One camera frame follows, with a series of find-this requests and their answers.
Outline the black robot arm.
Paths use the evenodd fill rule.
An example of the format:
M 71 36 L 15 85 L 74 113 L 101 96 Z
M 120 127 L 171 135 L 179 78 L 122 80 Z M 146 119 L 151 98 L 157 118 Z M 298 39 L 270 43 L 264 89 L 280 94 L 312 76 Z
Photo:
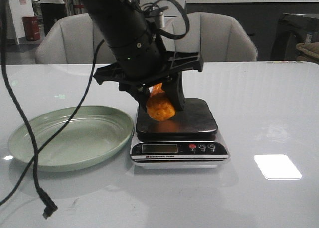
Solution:
M 116 62 L 96 70 L 101 84 L 115 81 L 119 90 L 129 93 L 146 109 L 149 88 L 162 83 L 162 88 L 178 111 L 184 109 L 182 73 L 202 71 L 200 54 L 168 51 L 162 38 L 184 38 L 160 29 L 141 10 L 137 0 L 81 0 L 90 18 L 101 31 Z

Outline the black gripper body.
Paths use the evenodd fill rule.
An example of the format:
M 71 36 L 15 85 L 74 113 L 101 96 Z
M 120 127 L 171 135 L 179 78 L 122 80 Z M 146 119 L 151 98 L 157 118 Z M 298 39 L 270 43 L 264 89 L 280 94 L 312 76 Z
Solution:
M 186 53 L 168 51 L 160 72 L 153 72 L 145 78 L 133 79 L 125 74 L 118 63 L 100 67 L 95 71 L 94 79 L 98 84 L 115 81 L 119 84 L 139 87 L 151 87 L 159 83 L 171 82 L 179 73 L 188 70 L 202 71 L 202 57 L 199 52 Z

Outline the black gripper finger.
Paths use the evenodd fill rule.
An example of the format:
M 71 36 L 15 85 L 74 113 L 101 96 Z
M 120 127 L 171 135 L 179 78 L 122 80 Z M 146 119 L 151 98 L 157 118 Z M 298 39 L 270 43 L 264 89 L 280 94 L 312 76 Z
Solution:
M 185 97 L 182 82 L 182 72 L 178 72 L 169 76 L 166 81 L 163 81 L 161 86 L 177 111 L 184 109 Z
M 147 101 L 151 94 L 149 88 L 128 85 L 127 92 L 138 102 L 139 106 L 147 112 Z

